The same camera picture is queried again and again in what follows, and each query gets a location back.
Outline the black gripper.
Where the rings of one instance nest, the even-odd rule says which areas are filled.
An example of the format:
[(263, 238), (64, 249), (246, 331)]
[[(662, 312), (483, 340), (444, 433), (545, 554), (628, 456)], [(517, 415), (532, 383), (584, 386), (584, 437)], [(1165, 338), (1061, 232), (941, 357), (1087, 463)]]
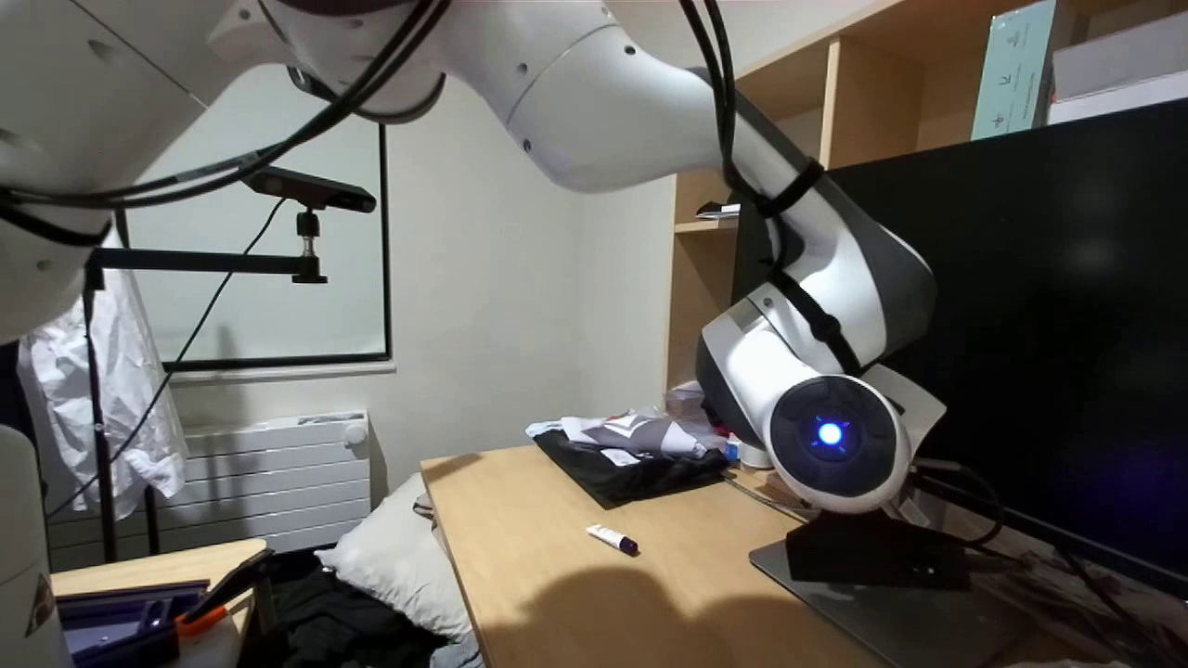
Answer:
[(970, 562), (957, 538), (886, 517), (816, 517), (783, 538), (800, 582), (964, 590)]

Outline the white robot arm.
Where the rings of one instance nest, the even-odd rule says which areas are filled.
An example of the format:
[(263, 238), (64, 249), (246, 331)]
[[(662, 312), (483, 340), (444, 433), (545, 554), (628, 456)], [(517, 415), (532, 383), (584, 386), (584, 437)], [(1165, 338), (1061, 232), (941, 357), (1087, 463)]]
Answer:
[(321, 99), (295, 143), (410, 124), (462, 83), (563, 190), (723, 173), (774, 249), (701, 331), (709, 402), (804, 505), (878, 512), (941, 415), (882, 369), (928, 331), (931, 266), (733, 94), (716, 0), (679, 5), (701, 70), (648, 56), (601, 0), (0, 0), (0, 340), (69, 312), (118, 212), (287, 152), (152, 170), (236, 76), (282, 65)]

